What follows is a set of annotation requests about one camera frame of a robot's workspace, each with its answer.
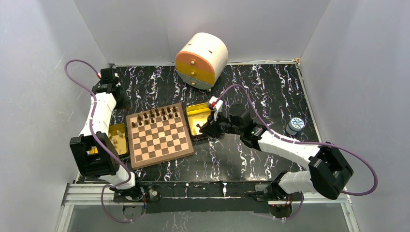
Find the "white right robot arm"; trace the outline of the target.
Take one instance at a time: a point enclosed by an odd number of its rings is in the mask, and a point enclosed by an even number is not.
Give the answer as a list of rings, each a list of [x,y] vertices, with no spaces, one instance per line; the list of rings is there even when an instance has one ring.
[[[282,172],[256,198],[285,200],[293,193],[319,193],[335,200],[353,175],[341,152],[330,144],[304,145],[298,140],[274,135],[266,126],[254,122],[249,110],[234,110],[229,117],[213,109],[205,124],[196,124],[200,133],[213,138],[236,134],[241,142],[262,152],[272,153],[301,165],[304,171]]]

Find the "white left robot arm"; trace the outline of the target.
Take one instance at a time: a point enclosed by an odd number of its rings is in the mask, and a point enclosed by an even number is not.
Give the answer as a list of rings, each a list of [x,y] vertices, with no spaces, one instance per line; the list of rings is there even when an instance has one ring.
[[[119,190],[126,190],[132,201],[143,198],[145,189],[136,183],[135,174],[119,164],[119,154],[110,138],[112,113],[126,108],[130,100],[114,68],[100,71],[101,79],[92,88],[90,111],[78,136],[70,139],[70,149],[82,176],[96,177]]]

